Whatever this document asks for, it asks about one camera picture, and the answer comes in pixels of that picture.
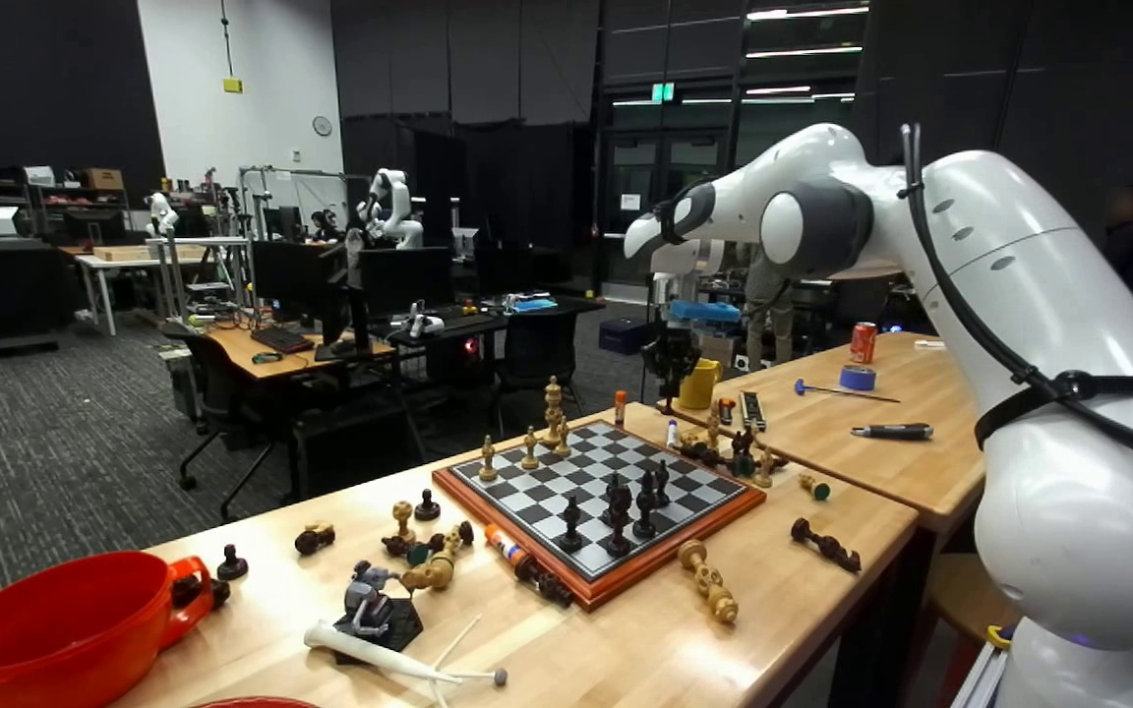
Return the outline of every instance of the wooden table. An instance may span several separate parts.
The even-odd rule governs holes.
[[[631,428],[651,442],[667,437],[663,415],[646,407],[631,409]],[[479,619],[448,670],[504,664],[513,683],[504,693],[483,683],[448,689],[455,704],[768,704],[837,634],[917,525],[909,506],[852,484],[837,484],[829,502],[813,502],[796,471],[798,466],[774,480],[768,502],[707,540],[707,564],[722,568],[740,599],[737,631],[722,631],[706,614],[681,568],[663,568],[640,586],[581,614],[516,586],[496,550],[473,547],[461,556],[454,592],[417,593],[427,634],[410,652],[436,662]],[[429,467],[410,467],[153,547],[162,560],[201,556],[219,564],[219,547],[238,543],[254,576],[238,581],[229,610],[162,652],[121,704],[198,704],[216,698],[429,704],[429,689],[417,679],[334,664],[326,652],[303,651],[309,626],[344,614],[353,564],[389,564],[383,556],[383,535],[395,530],[389,506],[398,498],[417,502],[420,487],[429,487]],[[463,517],[448,497],[436,498],[446,517],[433,526],[454,530]],[[798,517],[858,547],[867,560],[861,576],[854,577],[796,547],[786,530]],[[334,525],[337,543],[298,560],[290,540],[309,525]]]
[[[70,257],[83,268],[83,289],[86,289],[94,321],[115,340],[120,320],[115,320],[108,277],[109,273],[162,273],[162,261],[146,244],[115,244],[115,248],[91,248],[91,252],[70,248]],[[201,261],[204,261],[204,248],[176,248],[176,264],[201,264]]]
[[[334,361],[318,361],[314,350],[280,354],[275,361],[254,361],[257,354],[267,354],[267,346],[257,344],[250,327],[208,327],[204,333],[219,344],[229,361],[238,361],[250,379],[259,379],[259,382],[334,366]],[[385,340],[376,340],[369,354],[398,358],[398,346],[389,346]]]
[[[765,447],[796,458],[810,467],[875,487],[921,513],[921,526],[956,526],[985,487],[985,458],[973,424],[976,407],[951,354],[930,333],[882,333],[876,340],[876,395],[897,398],[834,398],[796,395],[796,382],[837,386],[845,346],[785,361],[749,379],[730,379],[718,398],[744,398],[749,388],[765,407],[768,432],[757,432]],[[706,421],[707,409],[681,409],[690,421]],[[875,442],[854,437],[854,424],[905,424],[930,421],[932,442]]]
[[[861,631],[841,641],[837,662],[852,664],[834,683],[834,704],[903,704],[913,631],[925,603],[930,568],[943,540],[962,530],[985,492],[985,458],[976,445],[976,401],[951,354],[930,333],[876,340],[876,395],[897,401],[796,395],[796,382],[837,386],[845,346],[785,361],[718,386],[718,398],[765,407],[765,447],[824,467],[858,487],[909,502],[921,517],[917,535],[892,564],[892,581],[858,614]],[[854,437],[854,424],[932,424],[932,442]]]

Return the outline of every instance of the chair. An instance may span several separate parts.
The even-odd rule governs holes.
[[[188,471],[188,466],[216,442],[216,437],[250,437],[264,442],[259,458],[246,467],[246,475],[233,484],[233,492],[219,498],[219,518],[233,518],[233,498],[254,484],[254,475],[264,467],[264,460],[286,445],[290,458],[290,497],[298,497],[298,460],[290,442],[290,415],[267,398],[229,354],[219,344],[204,333],[181,333],[192,358],[198,379],[198,424],[204,442],[187,453],[176,466],[176,484],[198,487],[201,480]]]
[[[504,437],[504,398],[543,388],[558,379],[571,388],[576,379],[576,308],[513,316],[504,332],[504,354],[491,374],[491,424]]]

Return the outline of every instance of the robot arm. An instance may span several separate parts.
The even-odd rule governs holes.
[[[998,155],[903,173],[810,126],[639,222],[626,257],[684,242],[761,244],[790,280],[913,280],[985,415],[979,556],[1035,620],[1005,704],[1133,698],[1133,297],[1068,207]]]
[[[379,169],[369,198],[358,207],[376,242],[398,242],[398,248],[420,248],[420,222],[412,217],[412,192],[407,169]]]

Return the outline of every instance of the cardboard box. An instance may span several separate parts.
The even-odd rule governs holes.
[[[128,192],[121,169],[86,169],[91,190]]]

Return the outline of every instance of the chess piece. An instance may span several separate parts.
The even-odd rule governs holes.
[[[420,502],[412,506],[412,518],[442,518],[442,502],[433,498],[433,492],[420,492]]]
[[[562,415],[562,386],[550,379],[543,386],[543,424],[546,424],[546,458],[562,460],[567,458],[567,415]]]
[[[216,577],[233,581],[250,576],[250,560],[240,560],[238,543],[226,543],[226,560],[216,568]]]
[[[311,525],[311,526],[303,526],[298,535],[296,535],[296,550],[298,556],[314,556],[314,550],[323,550],[323,547],[330,547],[334,543],[334,526],[318,526],[318,525]]]
[[[633,525],[633,535],[639,535],[639,540],[655,540],[655,530],[656,530],[656,526],[655,526],[655,497],[651,497],[651,498],[639,498],[639,513],[640,513],[640,517],[639,517],[639,525]]]
[[[537,460],[537,424],[529,424],[529,432],[525,432],[525,471],[538,471],[538,460]]]
[[[722,407],[707,415],[707,447],[722,453]]]
[[[651,466],[640,467],[640,492],[639,492],[639,502],[651,502],[651,506],[655,506],[655,467],[651,467]]]
[[[681,447],[677,419],[669,419],[667,447]]]
[[[473,525],[461,525],[454,535],[433,535],[433,556],[402,576],[407,592],[448,592],[454,568],[463,547],[473,547]]]
[[[633,492],[626,484],[619,484],[613,497],[609,497],[609,506],[608,506],[609,535],[604,540],[604,547],[609,556],[631,556],[633,550],[633,543],[621,535],[621,526],[631,525],[631,502],[633,502]]]
[[[813,480],[813,475],[798,475],[798,487],[819,502],[825,502],[834,497],[834,487]]]
[[[731,460],[730,460],[731,475],[752,475],[757,471],[752,445],[757,445],[752,424],[740,424],[740,432],[731,432]]]
[[[656,460],[655,467],[655,502],[651,506],[669,506],[669,460]]]
[[[737,606],[731,592],[723,586],[723,576],[718,568],[707,568],[707,547],[699,540],[690,540],[677,550],[677,560],[692,576],[698,599],[707,606],[707,614],[722,626],[737,626],[740,606]]]
[[[558,547],[562,547],[567,556],[576,556],[576,550],[581,547],[580,517],[581,517],[581,513],[580,513],[580,498],[567,497],[567,506],[562,506],[567,535],[558,535]]]
[[[407,556],[407,550],[410,550],[410,543],[412,543],[410,517],[412,517],[412,506],[402,498],[402,502],[395,506],[398,535],[383,535],[383,547],[385,547],[389,556]]]
[[[790,540],[796,540],[798,547],[819,550],[825,564],[841,568],[845,576],[858,576],[858,571],[861,571],[858,550],[845,550],[834,535],[810,530],[808,518],[796,518]]]
[[[613,388],[609,407],[613,407],[613,428],[621,428],[626,424],[626,409],[631,409],[631,388]]]
[[[479,480],[496,480],[491,458],[496,458],[491,437],[483,437]]]

